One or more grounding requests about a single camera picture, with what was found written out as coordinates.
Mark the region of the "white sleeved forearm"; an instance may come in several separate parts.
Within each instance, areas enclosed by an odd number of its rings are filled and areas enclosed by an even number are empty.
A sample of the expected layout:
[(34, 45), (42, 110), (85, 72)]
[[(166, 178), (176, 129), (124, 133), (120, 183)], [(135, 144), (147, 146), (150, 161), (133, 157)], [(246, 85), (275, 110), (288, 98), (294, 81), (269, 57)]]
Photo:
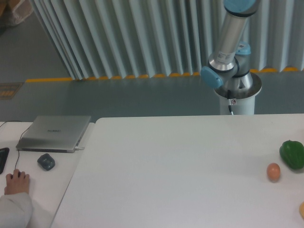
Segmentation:
[(26, 228), (33, 213), (31, 197), (23, 192), (0, 198), (0, 227)]

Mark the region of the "person's bare hand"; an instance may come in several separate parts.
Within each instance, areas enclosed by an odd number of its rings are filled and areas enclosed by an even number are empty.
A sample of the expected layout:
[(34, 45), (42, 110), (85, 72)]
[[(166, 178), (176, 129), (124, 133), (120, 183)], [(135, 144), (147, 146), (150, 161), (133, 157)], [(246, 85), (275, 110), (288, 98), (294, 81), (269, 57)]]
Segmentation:
[(15, 169), (13, 173), (6, 175), (5, 195), (14, 195), (19, 193), (29, 194), (29, 178), (30, 175), (24, 171)]

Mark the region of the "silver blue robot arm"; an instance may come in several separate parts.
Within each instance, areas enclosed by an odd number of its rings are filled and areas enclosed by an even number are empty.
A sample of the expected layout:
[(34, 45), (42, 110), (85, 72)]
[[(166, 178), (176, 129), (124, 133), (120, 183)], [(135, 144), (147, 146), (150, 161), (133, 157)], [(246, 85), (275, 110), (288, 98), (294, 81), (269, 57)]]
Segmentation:
[(250, 16), (258, 10), (259, 0), (225, 0), (226, 15), (215, 50), (208, 58), (208, 65), (202, 67), (200, 76), (211, 88), (223, 86), (240, 71), (236, 59), (237, 48), (245, 25)]

